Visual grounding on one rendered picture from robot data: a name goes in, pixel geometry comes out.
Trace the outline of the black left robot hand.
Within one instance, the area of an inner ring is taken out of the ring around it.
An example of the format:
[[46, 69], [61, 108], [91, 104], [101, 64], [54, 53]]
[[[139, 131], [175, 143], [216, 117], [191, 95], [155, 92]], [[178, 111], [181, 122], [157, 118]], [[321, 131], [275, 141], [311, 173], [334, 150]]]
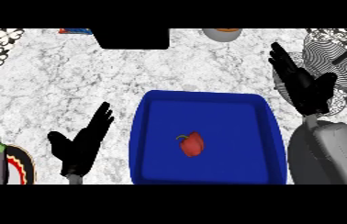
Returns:
[[93, 114], [89, 126], [79, 131], [73, 140], [58, 131], [49, 132], [52, 153], [62, 161], [62, 176], [74, 174], [83, 177], [91, 172], [101, 144], [114, 121], [111, 114], [110, 103], [104, 102]]

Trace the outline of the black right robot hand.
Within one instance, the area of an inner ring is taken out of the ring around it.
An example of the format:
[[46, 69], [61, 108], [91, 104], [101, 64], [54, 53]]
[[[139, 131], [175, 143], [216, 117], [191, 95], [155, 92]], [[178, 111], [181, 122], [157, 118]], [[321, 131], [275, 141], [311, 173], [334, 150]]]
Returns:
[[269, 62], [285, 84], [291, 103], [302, 115], [327, 114], [339, 76], [325, 73], [319, 78], [300, 68], [278, 42], [272, 44]]

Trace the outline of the red bell pepper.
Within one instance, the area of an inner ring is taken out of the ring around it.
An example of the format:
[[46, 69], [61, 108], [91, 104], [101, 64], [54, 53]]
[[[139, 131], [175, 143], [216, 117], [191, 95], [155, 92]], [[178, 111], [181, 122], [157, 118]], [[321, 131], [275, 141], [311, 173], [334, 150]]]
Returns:
[[194, 131], [189, 135], [179, 135], [176, 138], [181, 140], [179, 147], [184, 153], [189, 157], [198, 156], [206, 148], [206, 143], [201, 134]]

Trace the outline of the blue tray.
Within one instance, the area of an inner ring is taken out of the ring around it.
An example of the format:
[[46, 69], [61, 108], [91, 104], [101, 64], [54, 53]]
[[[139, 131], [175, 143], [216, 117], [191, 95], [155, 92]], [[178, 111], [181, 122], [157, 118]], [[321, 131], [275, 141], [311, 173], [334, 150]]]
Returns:
[[[189, 157], [176, 137], [194, 131], [206, 148]], [[265, 98], [150, 91], [133, 119], [129, 167], [138, 185], [282, 185], [288, 179], [285, 146]]]

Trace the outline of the red and black patterned plate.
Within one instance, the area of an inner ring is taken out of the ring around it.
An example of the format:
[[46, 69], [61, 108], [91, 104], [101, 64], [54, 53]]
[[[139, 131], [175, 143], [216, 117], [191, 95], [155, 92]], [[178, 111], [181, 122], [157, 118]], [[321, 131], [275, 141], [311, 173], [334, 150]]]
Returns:
[[8, 184], [33, 185], [36, 183], [34, 160], [24, 148], [8, 146], [9, 182]]

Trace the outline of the dark purple eggplant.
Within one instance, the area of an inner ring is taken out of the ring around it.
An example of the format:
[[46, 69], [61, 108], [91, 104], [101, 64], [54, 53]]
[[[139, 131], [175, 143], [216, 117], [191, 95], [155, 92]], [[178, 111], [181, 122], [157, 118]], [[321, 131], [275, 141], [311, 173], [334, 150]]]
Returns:
[[9, 182], [8, 146], [0, 142], [0, 185]]

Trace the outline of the grey bowl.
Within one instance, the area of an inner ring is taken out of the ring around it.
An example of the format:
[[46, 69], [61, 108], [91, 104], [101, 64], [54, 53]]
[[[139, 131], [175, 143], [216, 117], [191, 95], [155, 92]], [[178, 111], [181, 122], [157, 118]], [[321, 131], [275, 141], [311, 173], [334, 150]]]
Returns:
[[203, 29], [207, 37], [219, 42], [231, 42], [234, 41], [243, 32], [241, 28], [231, 28], [231, 29], [216, 29], [216, 28], [204, 28]]

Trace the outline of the black appliance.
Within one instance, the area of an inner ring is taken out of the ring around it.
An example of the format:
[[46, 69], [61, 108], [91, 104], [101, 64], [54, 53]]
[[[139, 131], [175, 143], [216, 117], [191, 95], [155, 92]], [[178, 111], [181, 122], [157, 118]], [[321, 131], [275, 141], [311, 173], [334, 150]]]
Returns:
[[170, 30], [167, 28], [93, 28], [92, 34], [104, 49], [167, 50]]

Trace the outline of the red and blue packet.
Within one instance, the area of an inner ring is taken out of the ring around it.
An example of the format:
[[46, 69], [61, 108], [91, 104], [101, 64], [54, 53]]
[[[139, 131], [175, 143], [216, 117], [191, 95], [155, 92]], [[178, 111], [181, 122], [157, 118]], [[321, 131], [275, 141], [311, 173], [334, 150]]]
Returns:
[[92, 35], [92, 30], [89, 28], [61, 28], [60, 34], [86, 34]]

